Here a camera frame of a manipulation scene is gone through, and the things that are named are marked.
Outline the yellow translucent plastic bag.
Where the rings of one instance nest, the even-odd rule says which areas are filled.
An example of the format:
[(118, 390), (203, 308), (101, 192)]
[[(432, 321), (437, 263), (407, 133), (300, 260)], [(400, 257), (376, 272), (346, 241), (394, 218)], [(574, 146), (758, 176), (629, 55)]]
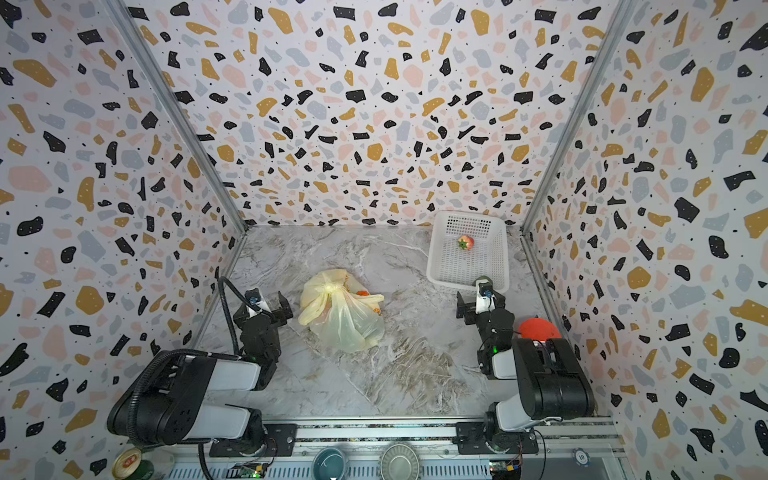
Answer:
[(325, 347), (345, 353), (364, 351), (378, 345), (384, 336), (384, 300), (347, 270), (324, 270), (304, 284), (298, 322)]

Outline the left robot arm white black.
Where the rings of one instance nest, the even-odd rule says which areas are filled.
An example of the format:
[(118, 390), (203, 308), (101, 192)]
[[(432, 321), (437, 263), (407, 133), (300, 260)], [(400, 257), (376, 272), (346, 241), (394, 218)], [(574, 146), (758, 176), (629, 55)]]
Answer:
[(251, 407), (215, 405), (212, 392), (265, 389), (277, 369), (278, 329), (293, 317), (289, 301), (277, 294), (271, 309), (258, 289), (246, 292), (225, 319), (240, 335), (236, 354), (194, 349), (162, 350), (112, 407), (107, 429), (142, 449), (221, 442), (226, 452), (249, 455), (268, 443), (262, 414)]

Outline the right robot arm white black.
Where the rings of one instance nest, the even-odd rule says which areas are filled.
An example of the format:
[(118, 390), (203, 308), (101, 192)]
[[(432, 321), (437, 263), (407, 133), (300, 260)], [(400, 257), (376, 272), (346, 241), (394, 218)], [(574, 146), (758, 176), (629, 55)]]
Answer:
[(535, 427), (593, 414), (594, 394), (568, 341), (522, 337), (505, 297), (489, 284), (477, 287), (473, 302), (458, 295), (456, 317), (478, 329), (480, 372), (517, 385), (517, 393), (492, 403), (482, 420), (456, 424), (461, 455), (536, 453)]

